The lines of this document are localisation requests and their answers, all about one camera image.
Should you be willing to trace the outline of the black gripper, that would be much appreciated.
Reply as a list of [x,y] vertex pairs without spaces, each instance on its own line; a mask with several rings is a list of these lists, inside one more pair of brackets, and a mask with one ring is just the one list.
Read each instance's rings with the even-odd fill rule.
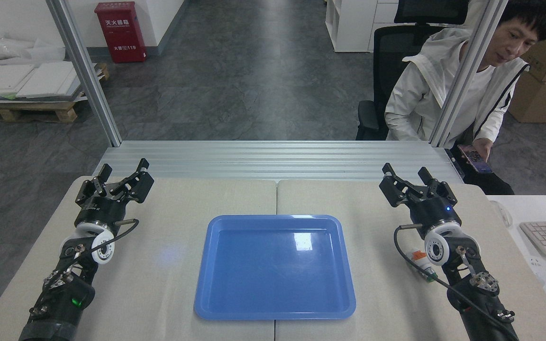
[[145,158],[141,158],[132,175],[109,186],[109,194],[112,198],[108,198],[106,197],[108,194],[106,181],[112,173],[112,168],[105,163],[97,176],[82,183],[74,201],[82,209],[74,221],[74,226],[78,227],[80,223],[98,222],[111,231],[118,231],[119,226],[115,225],[115,222],[124,220],[128,202],[143,203],[153,186],[154,179],[147,172],[149,165]]
[[405,204],[410,210],[410,217],[414,224],[421,224],[417,231],[420,236],[427,235],[428,231],[443,222],[457,222],[462,224],[461,218],[454,210],[458,200],[448,183],[433,178],[427,168],[422,167],[418,176],[425,186],[412,184],[396,175],[390,163],[386,163],[382,172],[384,177],[379,184],[392,207]]

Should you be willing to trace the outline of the person's hand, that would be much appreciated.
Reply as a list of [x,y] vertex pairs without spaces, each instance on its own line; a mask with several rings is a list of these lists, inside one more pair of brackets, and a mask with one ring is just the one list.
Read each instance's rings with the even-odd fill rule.
[[473,140],[472,146],[476,149],[477,153],[479,153],[483,161],[487,162],[491,153],[493,142],[488,138],[478,138]]

